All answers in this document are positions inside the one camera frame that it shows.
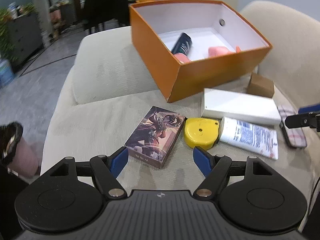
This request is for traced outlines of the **dark shampoo bottle with label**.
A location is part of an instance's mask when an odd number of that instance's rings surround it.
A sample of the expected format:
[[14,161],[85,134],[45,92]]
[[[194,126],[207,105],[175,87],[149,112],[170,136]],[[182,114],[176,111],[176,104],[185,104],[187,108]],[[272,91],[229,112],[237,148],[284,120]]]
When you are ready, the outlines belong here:
[[174,44],[171,53],[172,54],[178,54],[181,53],[185,56],[188,56],[191,46],[192,46],[192,39],[191,37],[186,33],[181,33],[178,40]]

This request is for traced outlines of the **long white box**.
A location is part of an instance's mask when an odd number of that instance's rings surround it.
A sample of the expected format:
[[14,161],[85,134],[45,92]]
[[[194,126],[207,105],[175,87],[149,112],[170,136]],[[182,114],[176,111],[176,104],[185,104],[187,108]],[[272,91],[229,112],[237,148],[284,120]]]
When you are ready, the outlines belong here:
[[227,117],[265,126],[277,126],[281,122],[273,99],[210,88],[204,89],[201,116]]

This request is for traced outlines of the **white blue-print tube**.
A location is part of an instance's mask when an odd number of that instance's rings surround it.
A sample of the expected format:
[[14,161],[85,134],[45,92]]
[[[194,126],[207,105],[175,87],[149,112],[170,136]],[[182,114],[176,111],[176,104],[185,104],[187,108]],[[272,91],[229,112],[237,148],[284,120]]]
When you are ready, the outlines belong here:
[[277,132],[245,121],[223,117],[219,141],[273,160],[279,158]]

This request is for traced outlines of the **pink rounded box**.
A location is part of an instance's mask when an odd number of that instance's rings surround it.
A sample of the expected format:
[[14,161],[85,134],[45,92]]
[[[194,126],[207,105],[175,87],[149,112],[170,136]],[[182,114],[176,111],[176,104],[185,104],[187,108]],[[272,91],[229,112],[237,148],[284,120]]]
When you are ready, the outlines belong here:
[[228,54],[234,54],[234,51],[230,51],[227,47],[223,46],[209,47],[208,49],[208,57],[219,57]]

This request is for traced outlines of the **orange cardboard box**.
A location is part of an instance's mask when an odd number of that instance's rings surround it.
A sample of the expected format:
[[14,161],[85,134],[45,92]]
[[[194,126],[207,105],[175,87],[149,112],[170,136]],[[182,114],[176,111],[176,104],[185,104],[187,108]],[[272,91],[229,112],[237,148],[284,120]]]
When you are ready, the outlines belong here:
[[[167,102],[175,102],[250,73],[272,44],[242,15],[216,0],[156,0],[130,7],[131,38]],[[188,34],[191,62],[182,64],[171,50]],[[208,57],[209,47],[234,54]],[[241,52],[236,53],[236,46]]]

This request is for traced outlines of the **orange pointed toy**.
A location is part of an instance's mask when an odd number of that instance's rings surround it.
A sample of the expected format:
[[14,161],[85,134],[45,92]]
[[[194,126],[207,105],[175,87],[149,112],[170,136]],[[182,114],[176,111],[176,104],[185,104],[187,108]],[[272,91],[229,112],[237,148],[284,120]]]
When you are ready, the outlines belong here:
[[240,49],[240,47],[239,47],[239,46],[236,46],[235,50],[236,50],[236,53],[241,52],[241,49]]

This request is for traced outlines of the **illustrated card box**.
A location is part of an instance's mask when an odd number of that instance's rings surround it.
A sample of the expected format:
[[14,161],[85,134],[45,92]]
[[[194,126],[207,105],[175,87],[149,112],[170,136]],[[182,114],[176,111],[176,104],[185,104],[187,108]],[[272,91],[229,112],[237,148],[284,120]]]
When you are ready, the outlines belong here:
[[129,155],[162,168],[178,139],[185,116],[152,106],[125,142]]

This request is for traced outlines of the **black lined waste bin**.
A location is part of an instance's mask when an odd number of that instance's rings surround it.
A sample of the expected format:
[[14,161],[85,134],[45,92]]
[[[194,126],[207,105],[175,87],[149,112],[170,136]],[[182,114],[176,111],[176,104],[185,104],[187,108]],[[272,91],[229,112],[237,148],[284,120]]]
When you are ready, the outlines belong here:
[[1,126],[1,165],[27,178],[38,170],[39,160],[24,139],[19,122]]

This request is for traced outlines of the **black chair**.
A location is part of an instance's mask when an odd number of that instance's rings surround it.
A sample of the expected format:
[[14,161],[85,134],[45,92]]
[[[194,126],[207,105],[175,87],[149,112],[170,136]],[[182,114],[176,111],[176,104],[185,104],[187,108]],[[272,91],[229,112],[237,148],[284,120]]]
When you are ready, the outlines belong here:
[[110,20],[116,20],[120,27],[130,25],[128,0],[85,0],[83,13],[90,34],[92,28],[99,32],[99,25]]

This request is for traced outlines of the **yellow tape measure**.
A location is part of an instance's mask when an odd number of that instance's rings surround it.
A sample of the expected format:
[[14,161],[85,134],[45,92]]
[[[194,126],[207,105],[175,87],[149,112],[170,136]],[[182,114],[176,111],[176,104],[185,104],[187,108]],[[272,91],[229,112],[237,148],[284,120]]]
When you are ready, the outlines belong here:
[[219,121],[206,118],[189,118],[185,121],[184,140],[190,148],[200,146],[208,150],[219,137]]

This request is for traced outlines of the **small brown cardboard box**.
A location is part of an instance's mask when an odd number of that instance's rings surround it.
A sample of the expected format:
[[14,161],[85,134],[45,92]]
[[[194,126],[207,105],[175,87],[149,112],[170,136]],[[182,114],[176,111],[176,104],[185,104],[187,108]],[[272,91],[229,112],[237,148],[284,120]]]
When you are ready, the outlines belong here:
[[259,74],[252,73],[246,90],[247,94],[272,98],[274,95],[274,83]]

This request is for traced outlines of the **blue water jug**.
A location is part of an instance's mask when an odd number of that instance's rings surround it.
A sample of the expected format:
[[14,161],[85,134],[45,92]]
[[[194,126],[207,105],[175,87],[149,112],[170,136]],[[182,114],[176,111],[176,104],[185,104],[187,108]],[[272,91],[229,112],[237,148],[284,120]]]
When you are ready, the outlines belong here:
[[0,83],[1,87],[7,86],[13,81],[15,75],[12,71],[11,64],[7,59],[0,61]]

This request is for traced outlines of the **dark cabinet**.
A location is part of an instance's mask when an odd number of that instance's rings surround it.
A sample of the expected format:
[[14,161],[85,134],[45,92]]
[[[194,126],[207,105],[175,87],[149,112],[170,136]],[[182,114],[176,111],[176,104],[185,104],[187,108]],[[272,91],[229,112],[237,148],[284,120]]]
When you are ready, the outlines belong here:
[[13,70],[16,72],[25,61],[40,48],[43,48],[41,29],[35,12],[7,22],[9,41],[13,45]]

